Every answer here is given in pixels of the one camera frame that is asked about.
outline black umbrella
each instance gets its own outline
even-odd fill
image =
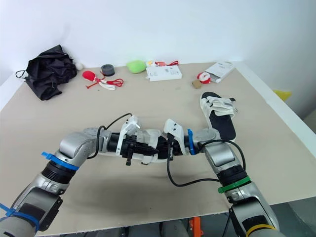
[[[25,82],[41,100],[49,100],[62,92],[57,85],[68,83],[77,75],[76,67],[69,55],[57,45],[29,61]]]

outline white box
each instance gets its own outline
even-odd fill
[[[229,62],[217,62],[205,71],[210,73],[211,81],[219,83],[224,79],[232,70],[234,66]]]
[[[178,66],[147,67],[149,81],[181,79],[182,74]]]

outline blue cable tie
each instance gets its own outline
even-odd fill
[[[188,135],[189,135],[189,148],[190,148],[190,154],[195,155],[194,146],[193,146],[193,132],[191,129],[188,129]]]
[[[75,166],[73,164],[69,164],[67,162],[62,161],[61,159],[57,158],[56,156],[54,156],[53,154],[47,153],[47,152],[42,152],[41,153],[42,156],[44,156],[46,159],[51,160],[59,165],[62,165],[63,167],[66,167],[68,169],[72,169],[72,170],[78,170],[79,167]]]
[[[7,206],[3,205],[2,203],[0,203],[0,208],[3,209],[4,211],[6,211],[6,216],[19,216],[22,217],[24,219],[27,219],[29,221],[32,221],[35,224],[35,233],[39,230],[40,228],[40,223],[39,221],[34,217],[34,216],[30,216],[21,212],[16,212],[16,210],[14,208],[8,208]]]

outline green cable tie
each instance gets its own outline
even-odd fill
[[[229,184],[229,185],[224,186],[224,187],[219,187],[219,188],[218,188],[218,192],[219,192],[220,194],[222,194],[222,193],[224,193],[224,192],[226,192],[226,191],[228,191],[228,190],[230,190],[230,189],[237,188],[237,187],[239,187],[240,185],[243,185],[244,183],[247,183],[248,181],[250,181],[250,178],[249,178],[249,176],[246,176],[246,177],[244,177],[243,179],[240,179],[240,180],[238,180],[238,181],[236,181],[236,182],[234,182],[234,183],[232,183],[232,184]]]

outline beige table surface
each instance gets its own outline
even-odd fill
[[[42,151],[54,153],[67,134],[107,125],[124,113],[138,116],[143,129],[163,129],[168,118],[185,131],[207,127],[199,107],[205,91],[236,98],[236,142],[244,151],[248,174],[268,203],[316,196],[315,157],[237,70],[219,84],[192,87],[191,81],[209,65],[180,65],[182,79],[159,82],[148,82],[145,72],[133,75],[119,67],[111,78],[123,78],[125,84],[116,91],[100,86],[87,90],[89,82],[78,73],[49,101],[40,101],[23,84],[0,113],[0,201],[10,206],[43,170],[47,160]],[[120,127],[120,122],[114,124],[112,131]],[[171,172],[177,182],[215,178],[204,155],[176,157]],[[218,187],[202,182],[177,188],[168,180],[165,163],[145,166],[132,161],[129,167],[125,159],[97,156],[76,173],[51,227],[38,235],[224,212],[230,205]]]

